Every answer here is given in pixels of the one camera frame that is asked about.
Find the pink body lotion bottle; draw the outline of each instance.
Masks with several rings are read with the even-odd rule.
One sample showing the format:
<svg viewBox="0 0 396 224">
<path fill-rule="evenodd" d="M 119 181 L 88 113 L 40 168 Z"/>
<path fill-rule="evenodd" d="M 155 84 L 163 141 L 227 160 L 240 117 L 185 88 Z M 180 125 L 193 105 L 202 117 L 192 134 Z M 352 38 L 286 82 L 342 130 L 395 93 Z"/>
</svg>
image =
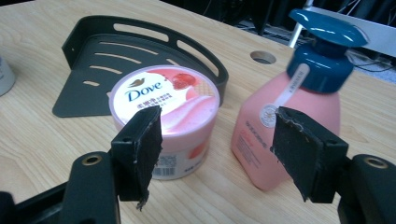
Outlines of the pink body lotion bottle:
<svg viewBox="0 0 396 224">
<path fill-rule="evenodd" d="M 287 70 L 242 104 L 233 130 L 233 154 L 253 184 L 263 190 L 273 189 L 290 178 L 270 151 L 276 109 L 282 105 L 300 110 L 339 134 L 338 91 L 353 70 L 345 52 L 367 44 L 363 32 L 344 21 L 300 9 L 294 9 L 290 16 L 316 39 L 297 48 Z"/>
</svg>

